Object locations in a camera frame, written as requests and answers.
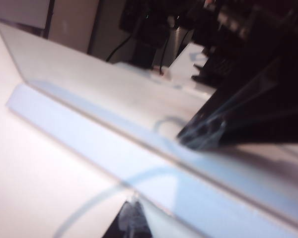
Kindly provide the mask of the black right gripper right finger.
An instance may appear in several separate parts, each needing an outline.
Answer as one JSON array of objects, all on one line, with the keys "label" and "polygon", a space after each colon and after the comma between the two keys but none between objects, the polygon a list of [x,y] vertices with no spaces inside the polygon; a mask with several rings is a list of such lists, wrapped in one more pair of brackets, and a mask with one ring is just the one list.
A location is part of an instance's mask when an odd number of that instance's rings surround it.
[{"label": "black right gripper right finger", "polygon": [[162,238],[163,219],[161,210],[148,201],[134,199],[135,238]]}]

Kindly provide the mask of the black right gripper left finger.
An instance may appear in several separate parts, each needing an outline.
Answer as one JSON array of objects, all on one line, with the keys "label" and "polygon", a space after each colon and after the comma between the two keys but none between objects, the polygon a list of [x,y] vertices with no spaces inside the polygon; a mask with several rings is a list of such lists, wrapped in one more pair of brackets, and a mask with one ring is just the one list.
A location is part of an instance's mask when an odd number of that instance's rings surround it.
[{"label": "black right gripper left finger", "polygon": [[110,226],[110,238],[135,238],[134,213],[136,203],[126,201]]}]

